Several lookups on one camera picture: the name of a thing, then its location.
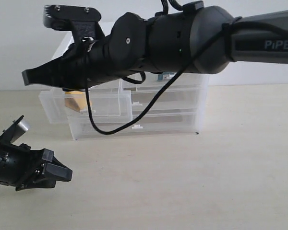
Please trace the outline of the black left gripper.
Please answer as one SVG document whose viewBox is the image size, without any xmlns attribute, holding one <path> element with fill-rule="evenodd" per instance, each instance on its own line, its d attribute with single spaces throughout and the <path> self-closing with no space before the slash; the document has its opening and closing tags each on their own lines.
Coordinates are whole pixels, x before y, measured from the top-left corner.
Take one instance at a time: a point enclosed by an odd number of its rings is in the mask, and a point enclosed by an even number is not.
<svg viewBox="0 0 288 230">
<path fill-rule="evenodd" d="M 6 157 L 0 163 L 0 184 L 26 189 L 50 189 L 55 181 L 70 181 L 72 170 L 62 164 L 49 149 L 31 150 L 26 144 L 1 144 Z"/>
</svg>

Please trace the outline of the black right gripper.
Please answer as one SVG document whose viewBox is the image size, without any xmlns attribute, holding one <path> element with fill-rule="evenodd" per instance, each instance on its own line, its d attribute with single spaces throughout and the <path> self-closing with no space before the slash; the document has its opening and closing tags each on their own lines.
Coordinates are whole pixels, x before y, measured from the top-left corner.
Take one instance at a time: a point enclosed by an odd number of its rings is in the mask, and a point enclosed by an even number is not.
<svg viewBox="0 0 288 230">
<path fill-rule="evenodd" d="M 62 57 L 39 67 L 22 71 L 24 85 L 44 85 L 65 90 L 84 91 L 106 82 L 102 70 L 104 44 L 82 40 L 72 43 Z"/>
</svg>

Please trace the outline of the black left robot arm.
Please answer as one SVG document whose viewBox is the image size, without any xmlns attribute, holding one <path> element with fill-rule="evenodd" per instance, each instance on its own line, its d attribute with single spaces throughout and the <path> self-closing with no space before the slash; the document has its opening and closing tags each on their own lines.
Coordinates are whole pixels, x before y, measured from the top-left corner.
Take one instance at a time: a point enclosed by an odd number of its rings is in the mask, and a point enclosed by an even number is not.
<svg viewBox="0 0 288 230">
<path fill-rule="evenodd" d="M 49 149 L 0 142 L 0 184 L 26 189 L 51 189 L 56 182 L 69 182 L 72 170 L 62 164 Z"/>
</svg>

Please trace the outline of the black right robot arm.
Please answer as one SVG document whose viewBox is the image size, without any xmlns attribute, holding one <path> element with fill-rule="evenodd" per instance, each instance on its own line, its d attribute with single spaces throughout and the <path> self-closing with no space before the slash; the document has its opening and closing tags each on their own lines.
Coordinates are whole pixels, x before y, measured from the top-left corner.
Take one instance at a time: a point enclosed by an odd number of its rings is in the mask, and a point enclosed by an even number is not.
<svg viewBox="0 0 288 230">
<path fill-rule="evenodd" d="M 288 11 L 233 17 L 201 1 L 150 19 L 127 12 L 109 35 L 94 8 L 44 7 L 43 24 L 70 31 L 74 42 L 60 57 L 22 72 L 25 85 L 82 91 L 151 72 L 220 73 L 230 62 L 288 64 Z"/>
</svg>

